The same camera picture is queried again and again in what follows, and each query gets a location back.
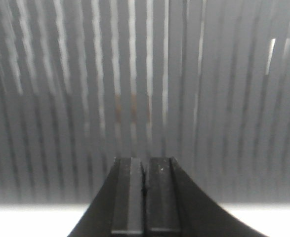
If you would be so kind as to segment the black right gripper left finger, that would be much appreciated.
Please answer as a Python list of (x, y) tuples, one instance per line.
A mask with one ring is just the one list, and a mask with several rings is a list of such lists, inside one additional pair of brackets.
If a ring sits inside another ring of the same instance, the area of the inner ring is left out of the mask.
[(144, 172), (139, 158), (116, 158), (71, 237), (143, 237)]

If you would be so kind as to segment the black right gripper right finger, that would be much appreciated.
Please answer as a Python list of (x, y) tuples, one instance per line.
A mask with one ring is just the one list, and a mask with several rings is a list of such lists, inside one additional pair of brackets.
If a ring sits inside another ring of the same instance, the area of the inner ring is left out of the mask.
[(175, 158), (151, 158), (146, 175), (145, 236), (263, 236), (212, 200)]

